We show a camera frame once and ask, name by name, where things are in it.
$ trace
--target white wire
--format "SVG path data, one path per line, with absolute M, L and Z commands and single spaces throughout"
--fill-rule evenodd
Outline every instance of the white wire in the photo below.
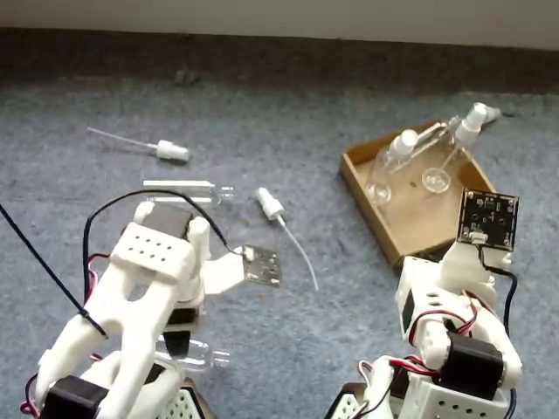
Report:
M 311 272 L 311 277 L 313 277 L 314 290 L 318 291 L 318 282 L 316 281 L 316 275 L 314 275 L 313 264 L 311 264 L 310 259 L 308 258 L 307 254 L 303 250 L 302 246 L 297 241 L 297 238 L 295 238 L 295 236 L 292 234 L 292 232 L 287 228 L 286 222 L 284 221 L 282 216 L 278 216 L 278 223 L 279 223 L 279 225 L 281 225 L 281 227 L 283 227 L 283 230 L 286 231 L 286 234 L 289 236 L 291 241 L 295 244 L 295 246 L 299 250 L 301 256 L 305 259 L 305 262 L 307 262 L 308 269 Z
M 367 385 L 367 388 L 370 387 L 370 380 L 369 380 L 369 376 L 367 375 L 367 373 L 365 373 L 363 371 L 363 364 L 367 362 L 364 360 L 360 360 L 359 363 L 357 364 L 357 371 L 359 371 L 359 374 L 361 375 L 361 377 L 363 377 L 363 380 L 365 381 L 365 384 Z
M 156 146 L 154 144 L 148 144 L 148 143 L 145 143 L 145 142 L 141 142 L 141 141 L 137 141 L 137 140 L 131 140 L 129 138 L 121 137 L 119 135 L 106 133 L 105 131 L 101 131 L 100 129 L 97 129 L 97 128 L 87 127 L 87 131 L 89 131 L 90 133 L 96 133 L 96 134 L 99 134 L 99 135 L 104 135 L 105 137 L 109 137 L 109 138 L 112 138 L 114 140 L 124 141 L 124 142 L 127 142 L 129 144 L 134 144 L 135 146 L 142 146 L 142 147 L 147 147 L 147 148 L 156 148 Z

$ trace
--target white spray head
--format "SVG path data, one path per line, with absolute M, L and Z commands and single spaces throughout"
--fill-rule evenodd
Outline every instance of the white spray head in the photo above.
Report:
M 487 106 L 483 103 L 474 103 L 472 110 L 460 122 L 454 132 L 454 139 L 460 147 L 471 147 L 480 135 L 481 126 L 486 122 Z
M 283 205 L 270 194 L 268 189 L 258 188 L 256 190 L 256 198 L 259 200 L 262 210 L 266 214 L 268 220 L 272 221 L 283 215 Z
M 157 157 L 167 160 L 188 161 L 189 150 L 184 147 L 176 146 L 171 141 L 160 140 L 155 147 Z
M 188 161 L 190 157 L 189 150 L 187 148 L 176 146 L 171 141 L 160 140 L 157 144 L 148 144 L 147 142 L 141 142 L 126 137 L 121 137 L 119 135 L 106 133 L 105 131 L 101 131 L 97 128 L 88 127 L 87 131 L 103 135 L 117 141 L 127 142 L 128 144 L 133 144 L 135 146 L 151 148 L 155 150 L 157 157 L 160 159 Z
M 405 129 L 390 144 L 390 152 L 398 158 L 404 158 L 413 153 L 413 148 L 418 144 L 418 133 L 413 129 Z
M 488 124 L 490 122 L 493 122 L 494 120 L 498 120 L 502 116 L 502 112 L 498 107 L 490 107 L 481 102 L 476 102 L 473 105 L 482 105 L 486 107 L 487 116 L 486 120 L 483 122 L 484 124 Z

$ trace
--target wire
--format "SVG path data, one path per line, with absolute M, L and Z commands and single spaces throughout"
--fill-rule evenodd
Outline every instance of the wire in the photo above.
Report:
M 103 328 L 99 326 L 99 324 L 97 324 L 97 322 L 95 322 L 95 320 L 91 318 L 87 310 L 78 302 L 78 300 L 72 295 L 72 293 L 68 290 L 68 288 L 66 288 L 66 286 L 62 283 L 62 281 L 59 279 L 56 273 L 54 273 L 54 271 L 45 262 L 45 260 L 41 257 L 41 255 L 39 255 L 35 247 L 33 247 L 29 239 L 19 229 L 16 222 L 11 218 L 10 214 L 8 214 L 8 211 L 6 211 L 6 209 L 3 207 L 1 203 L 0 203 L 0 212 L 2 213 L 3 217 L 6 219 L 10 227 L 16 232 L 17 236 L 21 239 L 22 242 L 24 242 L 25 246 L 27 246 L 27 249 L 29 249 L 31 254 L 37 259 L 37 261 L 41 264 L 41 266 L 43 266 L 43 269 L 45 269 L 46 273 L 49 274 L 51 279 L 56 283 L 56 285 L 60 288 L 60 290 L 62 290 L 62 292 L 66 295 L 66 297 L 70 300 L 70 302 L 78 309 L 79 314 L 84 319 L 86 319 L 89 323 L 91 323 L 91 325 L 95 327 L 104 337 L 107 337 L 107 334 L 105 333 Z
M 486 271 L 490 271 L 492 273 L 497 273 L 499 275 L 503 275 L 505 277 L 509 277 L 511 279 L 510 288 L 508 290 L 507 298 L 505 299 L 505 310 L 503 314 L 503 326 L 505 327 L 505 331 L 507 332 L 507 336 L 510 338 L 510 308 L 513 304 L 513 297 L 516 293 L 516 288 L 518 287 L 518 278 L 512 272 L 505 271 L 504 269 L 498 268 L 496 266 L 490 266 L 486 264 L 485 254 L 483 252 L 483 247 L 478 245 L 478 257 L 480 259 L 481 265 L 484 267 Z M 507 413 L 505 414 L 504 419 L 510 419 L 513 417 L 514 412 L 516 411 L 516 403 L 517 403 L 517 395 L 516 395 L 516 388 L 511 388 L 510 390 L 510 403 L 508 405 Z
M 166 190 L 166 189 L 139 189 L 132 192 L 128 192 L 122 196 L 118 196 L 115 199 L 109 201 L 108 203 L 104 203 L 101 207 L 99 207 L 94 213 L 92 213 L 86 220 L 86 225 L 84 227 L 84 235 L 83 235 L 83 242 L 82 242 L 82 267 L 83 267 L 83 276 L 84 276 L 84 302 L 87 301 L 89 296 L 89 292 L 91 290 L 90 281 L 89 281 L 89 234 L 91 231 L 91 225 L 95 217 L 97 217 L 101 212 L 106 210 L 107 208 L 123 201 L 131 196 L 138 196 L 138 195 L 153 195 L 153 194 L 164 194 L 164 195 L 173 195 L 182 198 L 186 201 L 191 207 L 193 207 L 206 221 L 210 224 L 210 227 L 215 231 L 216 235 L 219 237 L 221 242 L 227 248 L 228 251 L 231 253 L 235 253 L 239 255 L 238 252 L 234 251 L 227 240 L 225 239 L 224 234 L 221 232 L 217 224 L 213 221 L 213 219 L 201 208 L 197 203 L 195 203 L 192 198 L 189 196 L 182 194 L 180 192 L 176 192 L 174 190 Z
M 396 377 L 397 377 L 397 368 L 394 368 L 394 376 L 392 377 L 392 381 L 390 382 L 388 388 L 386 388 L 386 391 L 384 392 L 383 397 L 381 398 L 381 400 L 371 409 L 369 410 L 365 410 L 363 411 L 358 411 L 358 413 L 353 416 L 351 419 L 361 419 L 362 417 L 365 417 L 366 415 L 374 412 L 375 410 L 377 410 L 378 408 L 380 408 L 381 404 L 383 404 L 384 399 L 386 399 L 386 397 L 388 396 L 388 394 L 390 393 L 390 389 L 392 388 L 392 384 L 394 384 L 394 381 L 396 381 Z
M 25 384 L 25 402 L 19 406 L 19 410 L 24 415 L 32 415 L 35 419 L 38 418 L 38 409 L 35 402 L 31 400 L 30 392 L 31 385 L 37 379 L 37 374 L 33 375 Z
M 467 321 L 465 321 L 463 317 L 458 316 L 458 314 L 456 314 L 456 313 L 449 312 L 448 310 L 428 310 L 426 312 L 422 312 L 421 314 L 419 314 L 416 317 L 416 319 L 413 321 L 413 324 L 411 325 L 411 328 L 410 328 L 410 335 L 409 335 L 408 341 L 410 342 L 410 345 L 412 345 L 413 347 L 415 346 L 413 344 L 413 341 L 416 337 L 416 331 L 418 329 L 419 320 L 422 319 L 424 316 L 429 316 L 429 315 L 432 315 L 432 314 L 443 314 L 445 316 L 454 317 L 454 318 L 460 320 L 464 324 L 467 323 Z
M 478 319 L 478 308 L 473 303 L 472 298 L 471 297 L 469 297 L 469 298 L 470 298 L 470 307 L 472 308 L 472 312 L 473 312 L 473 317 L 465 325 L 456 329 L 457 334 L 462 334 L 462 335 L 468 334 L 468 332 L 470 332 L 470 330 L 472 330 L 472 327 L 475 324 L 475 321 Z
M 314 283 L 314 290 L 318 291 L 318 282 L 316 281 L 316 275 L 314 275 L 314 268 L 313 268 L 313 264 L 311 264 L 311 260 L 308 258 L 306 252 L 303 250 L 303 247 L 299 244 L 299 242 L 297 241 L 297 238 L 292 234 L 292 232 L 287 228 L 286 222 L 284 221 L 282 216 L 278 216 L 278 223 L 279 225 L 281 225 L 281 227 L 283 228 L 283 230 L 286 232 L 286 234 L 289 236 L 289 238 L 291 239 L 291 241 L 293 242 L 293 244 L 295 244 L 295 246 L 297 247 L 297 249 L 299 250 L 299 253 L 301 254 L 301 256 L 303 257 L 303 259 L 305 259 L 305 262 L 307 263 L 308 266 L 308 270 L 311 272 L 311 277 L 313 277 L 313 283 Z
M 511 279 L 510 289 L 508 290 L 507 298 L 505 299 L 505 311 L 503 313 L 503 326 L 507 331 L 507 335 L 510 337 L 509 320 L 510 320 L 510 308 L 513 304 L 513 297 L 516 293 L 516 288 L 518 287 L 518 278 L 512 272 L 505 271 L 504 269 L 497 268 L 496 266 L 489 266 L 486 264 L 485 255 L 483 253 L 483 247 L 478 246 L 478 256 L 480 258 L 481 265 L 486 271 L 492 273 L 497 273 Z
M 365 374 L 365 372 L 363 371 L 363 367 L 367 368 L 370 372 L 372 372 L 373 371 L 373 366 L 370 364 L 370 362 L 365 361 L 365 360 L 360 360 L 357 363 L 357 372 L 359 373 L 359 375 L 365 381 L 365 384 L 366 384 L 367 388 L 369 388 L 370 387 L 370 379 L 369 379 L 369 376 L 367 374 Z
M 430 377 L 438 375 L 437 371 L 433 371 L 425 367 L 423 362 L 422 362 L 422 367 L 418 367 L 417 365 L 407 360 L 393 359 L 390 360 L 390 365 L 392 367 L 402 367 L 403 369 L 417 375 L 428 375 Z
M 111 257 L 111 255 L 108 255 L 106 253 L 94 253 L 93 255 L 90 255 L 89 258 L 87 259 L 87 268 L 89 270 L 89 280 L 90 280 L 90 286 L 89 286 L 89 293 L 87 295 L 87 299 L 90 299 L 92 294 L 93 294 L 93 290 L 95 289 L 95 287 L 97 286 L 97 284 L 99 283 L 99 275 L 97 275 L 97 272 L 95 272 L 93 270 L 93 268 L 91 267 L 91 264 L 93 263 L 93 261 L 96 258 L 104 258 L 104 259 L 109 259 Z

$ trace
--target black cable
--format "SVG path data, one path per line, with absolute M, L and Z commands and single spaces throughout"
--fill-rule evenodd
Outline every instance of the black cable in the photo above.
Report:
M 93 214 L 91 214 L 86 221 L 86 226 L 84 227 L 84 236 L 83 236 L 83 244 L 82 244 L 82 264 L 83 264 L 83 273 L 84 273 L 84 301 L 87 300 L 87 295 L 89 293 L 90 283 L 89 283 L 89 263 L 87 262 L 89 258 L 89 233 L 91 230 L 91 224 L 95 217 L 97 217 L 102 211 L 106 210 L 112 205 L 119 203 L 120 201 L 129 198 L 130 196 L 138 196 L 138 195 L 153 195 L 153 194 L 164 194 L 164 195 L 173 195 L 182 198 L 186 201 L 192 208 L 194 208 L 198 213 L 206 219 L 206 221 L 210 224 L 210 227 L 215 231 L 216 235 L 219 237 L 221 242 L 227 248 L 228 251 L 231 253 L 238 254 L 235 252 L 227 243 L 224 234 L 221 232 L 219 227 L 217 226 L 216 222 L 213 221 L 211 216 L 206 213 L 206 211 L 201 208 L 197 203 L 195 203 L 192 198 L 189 196 L 182 194 L 180 192 L 176 192 L 174 190 L 166 190 L 166 189 L 139 189 L 133 192 L 128 192 L 122 196 L 118 196 L 115 199 L 109 201 L 108 203 L 103 204 L 100 208 L 98 208 Z
M 510 337 L 510 330 L 508 326 L 508 322 L 510 320 L 510 307 L 513 304 L 513 297 L 516 293 L 516 288 L 518 287 L 518 278 L 512 272 L 505 271 L 504 269 L 497 268 L 495 266 L 487 265 L 485 256 L 483 254 L 483 247 L 481 246 L 478 246 L 478 256 L 480 258 L 481 265 L 485 268 L 486 271 L 504 275 L 505 277 L 509 277 L 511 279 L 510 289 L 508 290 L 507 299 L 505 299 L 505 311 L 503 313 L 503 325 L 505 326 L 507 335 Z
M 0 212 L 2 213 L 3 217 L 6 219 L 10 227 L 16 232 L 17 236 L 21 239 L 22 242 L 24 242 L 25 246 L 27 246 L 27 249 L 29 249 L 31 254 L 37 259 L 37 261 L 41 264 L 41 266 L 43 266 L 43 269 L 45 269 L 46 273 L 49 274 L 49 276 L 60 288 L 60 290 L 62 290 L 62 292 L 66 295 L 66 297 L 70 300 L 70 302 L 78 309 L 78 313 L 84 319 L 89 321 L 89 323 L 91 323 L 91 325 L 95 327 L 104 337 L 107 337 L 107 334 L 105 333 L 103 328 L 99 326 L 99 324 L 89 316 L 87 310 L 78 302 L 78 300 L 66 288 L 66 286 L 62 283 L 62 281 L 59 279 L 56 273 L 54 273 L 51 267 L 45 262 L 45 260 L 41 257 L 41 255 L 38 254 L 38 252 L 35 250 L 31 242 L 29 241 L 29 239 L 19 229 L 16 222 L 11 218 L 10 214 L 8 214 L 8 211 L 6 211 L 6 209 L 3 207 L 1 203 L 0 203 Z
M 484 267 L 486 271 L 490 271 L 492 273 L 497 273 L 499 275 L 504 275 L 505 277 L 509 277 L 511 279 L 510 288 L 508 290 L 507 298 L 505 299 L 505 310 L 503 313 L 503 326 L 505 327 L 505 331 L 507 332 L 507 336 L 510 338 L 510 328 L 509 328 L 509 321 L 510 321 L 510 308 L 513 304 L 513 297 L 516 293 L 516 288 L 518 287 L 518 278 L 512 272 L 505 271 L 504 269 L 498 268 L 496 266 L 489 266 L 486 264 L 485 255 L 483 253 L 483 247 L 478 247 L 478 257 L 480 259 L 481 265 Z M 507 413 L 505 414 L 504 419 L 510 419 L 514 415 L 514 411 L 516 410 L 516 388 L 511 388 L 510 390 L 510 404 L 508 405 Z
M 390 382 L 388 388 L 386 388 L 386 391 L 384 392 L 383 398 L 381 398 L 381 400 L 373 408 L 371 408 L 369 410 L 365 410 L 364 412 L 361 412 L 359 415 L 357 415 L 355 417 L 355 419 L 361 419 L 362 417 L 365 417 L 369 413 L 374 412 L 375 410 L 380 408 L 381 404 L 383 404 L 383 402 L 384 402 L 384 399 L 386 399 L 386 397 L 390 393 L 390 389 L 392 388 L 392 384 L 394 384 L 394 381 L 396 381 L 396 377 L 397 377 L 399 372 L 400 372 L 399 368 L 394 368 L 394 376 L 392 377 L 392 381 Z

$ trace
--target clear plastic bottle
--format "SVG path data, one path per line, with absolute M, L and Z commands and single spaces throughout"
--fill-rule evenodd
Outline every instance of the clear plastic bottle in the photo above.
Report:
M 168 189 L 184 193 L 191 197 L 195 203 L 205 207 L 216 207 L 223 201 L 231 201 L 235 197 L 235 188 L 232 186 L 218 186 L 208 181 L 143 181 L 146 188 Z M 151 198 L 158 203 L 184 204 L 179 196 L 155 196 Z
M 378 152 L 365 183 L 369 198 L 375 205 L 384 205 L 391 199 L 393 175 L 405 167 L 417 144 L 418 133 L 406 129 Z
M 212 367 L 227 367 L 231 362 L 231 354 L 225 351 L 214 350 L 213 347 L 200 340 L 190 340 L 189 354 L 183 358 L 171 358 L 165 340 L 162 336 L 155 344 L 155 354 L 164 360 L 177 362 L 184 371 L 202 373 Z
M 438 148 L 445 150 L 441 152 L 444 156 L 443 161 L 436 168 L 428 168 L 421 177 L 427 190 L 435 194 L 442 194 L 449 189 L 451 177 L 446 173 L 446 168 L 459 155 L 460 150 L 472 148 L 480 135 L 481 127 L 490 121 L 488 109 L 493 108 L 488 108 L 482 103 L 475 103 L 464 119 L 453 118 L 449 121 L 445 134 L 438 143 Z

